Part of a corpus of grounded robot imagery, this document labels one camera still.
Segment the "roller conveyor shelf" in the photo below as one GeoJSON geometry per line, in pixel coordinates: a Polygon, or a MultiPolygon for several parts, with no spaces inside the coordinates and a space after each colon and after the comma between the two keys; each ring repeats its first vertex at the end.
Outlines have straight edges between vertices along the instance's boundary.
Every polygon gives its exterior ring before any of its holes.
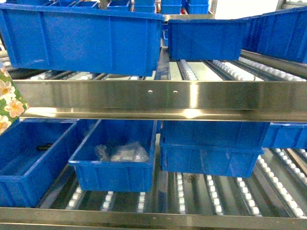
{"type": "MultiPolygon", "coordinates": [[[[253,175],[246,179],[162,172],[158,141],[156,148],[150,192],[82,191],[73,168],[67,166],[36,208],[0,208],[0,228],[307,228],[304,179],[294,177],[275,149],[266,149],[253,175]]],[[[277,151],[294,153],[291,149],[277,151]]]]}
{"type": "MultiPolygon", "coordinates": [[[[24,117],[307,121],[307,76],[251,60],[175,62],[162,48],[151,77],[42,71],[15,82],[32,106],[24,117]]],[[[67,166],[36,208],[1,207],[0,229],[307,229],[304,149],[265,149],[246,179],[162,172],[159,138],[150,192],[82,191],[67,166]]]]}

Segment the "blue plastic bin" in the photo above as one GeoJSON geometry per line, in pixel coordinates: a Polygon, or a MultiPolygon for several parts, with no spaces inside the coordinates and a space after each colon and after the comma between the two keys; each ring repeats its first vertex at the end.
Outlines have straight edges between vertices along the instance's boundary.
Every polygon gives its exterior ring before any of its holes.
{"type": "Polygon", "coordinates": [[[75,4],[74,7],[86,7],[86,8],[99,9],[99,4],[97,1],[80,1],[77,4],[75,4]]]}
{"type": "Polygon", "coordinates": [[[112,0],[107,5],[108,10],[130,11],[130,8],[131,8],[130,0],[112,0]]]}
{"type": "Polygon", "coordinates": [[[148,192],[152,185],[156,121],[100,120],[69,159],[82,190],[148,192]],[[148,162],[98,161],[97,145],[122,146],[133,142],[149,153],[148,162]]]}
{"type": "Polygon", "coordinates": [[[161,0],[162,6],[164,5],[180,5],[182,0],[161,0]]]}
{"type": "Polygon", "coordinates": [[[261,37],[263,17],[254,16],[242,19],[247,21],[242,48],[251,52],[257,52],[261,37]]]}
{"type": "Polygon", "coordinates": [[[0,4],[15,68],[151,76],[163,21],[160,14],[0,4]]]}
{"type": "Polygon", "coordinates": [[[134,10],[136,12],[154,13],[155,5],[151,5],[151,6],[134,5],[134,10]]]}
{"type": "Polygon", "coordinates": [[[164,46],[168,46],[168,31],[164,30],[162,33],[163,33],[164,46]]]}
{"type": "Polygon", "coordinates": [[[207,14],[209,11],[209,4],[193,5],[189,3],[187,10],[189,14],[207,14]]]}
{"type": "Polygon", "coordinates": [[[163,121],[166,144],[260,149],[270,123],[228,121],[163,121]]]}
{"type": "Polygon", "coordinates": [[[135,6],[152,6],[154,5],[154,0],[135,0],[135,6]]]}
{"type": "Polygon", "coordinates": [[[307,7],[263,14],[258,53],[307,63],[307,7]]]}
{"type": "Polygon", "coordinates": [[[161,145],[161,169],[178,173],[250,177],[263,150],[161,145]]]}
{"type": "Polygon", "coordinates": [[[209,5],[209,0],[188,0],[191,5],[209,5]]]}
{"type": "Polygon", "coordinates": [[[161,5],[162,14],[180,14],[181,5],[161,5]]]}
{"type": "Polygon", "coordinates": [[[78,147],[76,127],[23,121],[0,136],[0,206],[37,205],[78,147]],[[48,150],[37,150],[48,143],[48,150]]]}
{"type": "Polygon", "coordinates": [[[169,20],[168,52],[174,60],[238,60],[246,20],[169,20]]]}
{"type": "Polygon", "coordinates": [[[21,5],[40,6],[49,3],[49,0],[17,0],[17,3],[21,5]]]}
{"type": "Polygon", "coordinates": [[[271,123],[263,147],[307,149],[307,124],[271,123]]]}

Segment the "stacked blue bins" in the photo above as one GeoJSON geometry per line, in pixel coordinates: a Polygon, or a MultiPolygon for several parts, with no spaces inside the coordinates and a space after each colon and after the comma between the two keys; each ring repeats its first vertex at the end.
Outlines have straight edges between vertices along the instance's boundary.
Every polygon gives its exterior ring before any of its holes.
{"type": "Polygon", "coordinates": [[[174,60],[238,60],[246,23],[246,20],[169,20],[168,52],[174,60]]]}
{"type": "Polygon", "coordinates": [[[73,121],[25,120],[0,136],[0,206],[35,207],[79,145],[73,121]]]}
{"type": "Polygon", "coordinates": [[[249,177],[269,123],[164,121],[163,171],[249,177]]]}
{"type": "Polygon", "coordinates": [[[131,0],[112,0],[107,5],[108,10],[130,11],[131,0]]]}
{"type": "Polygon", "coordinates": [[[209,11],[209,0],[188,0],[189,14],[207,14],[209,11]]]}
{"type": "Polygon", "coordinates": [[[148,192],[153,180],[156,126],[157,121],[98,121],[69,159],[81,189],[148,192]],[[135,142],[149,154],[147,162],[101,161],[95,153],[99,145],[113,149],[135,142]]]}
{"type": "Polygon", "coordinates": [[[162,14],[180,14],[182,0],[162,0],[162,14]]]}
{"type": "Polygon", "coordinates": [[[307,63],[307,7],[266,13],[247,19],[250,28],[244,49],[307,63]]]}
{"type": "Polygon", "coordinates": [[[163,16],[83,4],[0,4],[0,31],[12,66],[152,76],[163,16]]]}
{"type": "Polygon", "coordinates": [[[155,13],[155,2],[154,0],[135,0],[134,11],[155,13]]]}

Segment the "flower pattern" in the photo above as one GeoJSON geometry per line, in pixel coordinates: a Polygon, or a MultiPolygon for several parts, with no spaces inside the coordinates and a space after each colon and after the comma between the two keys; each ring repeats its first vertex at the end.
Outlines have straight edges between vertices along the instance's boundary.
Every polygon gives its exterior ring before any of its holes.
{"type": "Polygon", "coordinates": [[[0,134],[2,134],[8,127],[11,126],[11,122],[7,116],[0,115],[0,134]]]}
{"type": "Polygon", "coordinates": [[[8,73],[5,67],[0,68],[0,71],[3,73],[5,77],[7,78],[10,77],[10,74],[8,73]]]}
{"type": "Polygon", "coordinates": [[[15,87],[12,86],[12,83],[10,81],[4,82],[0,80],[0,99],[5,99],[6,102],[10,102],[15,97],[15,87]]]}
{"type": "Polygon", "coordinates": [[[10,117],[15,118],[16,116],[20,116],[24,113],[23,105],[24,104],[16,100],[16,98],[13,98],[12,101],[9,102],[6,107],[4,107],[4,110],[10,112],[10,117]]]}
{"type": "Polygon", "coordinates": [[[28,108],[9,73],[0,62],[0,135],[28,108]]]}

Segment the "plastic bag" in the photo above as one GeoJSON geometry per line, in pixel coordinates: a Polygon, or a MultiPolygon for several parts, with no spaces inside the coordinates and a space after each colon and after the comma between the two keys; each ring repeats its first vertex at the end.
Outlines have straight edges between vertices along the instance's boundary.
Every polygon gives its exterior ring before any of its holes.
{"type": "Polygon", "coordinates": [[[106,145],[95,147],[95,154],[100,161],[147,162],[149,155],[139,142],[115,148],[106,145]]]}
{"type": "Polygon", "coordinates": [[[107,153],[106,145],[97,145],[95,147],[95,154],[98,157],[99,161],[109,161],[109,156],[107,153]]]}

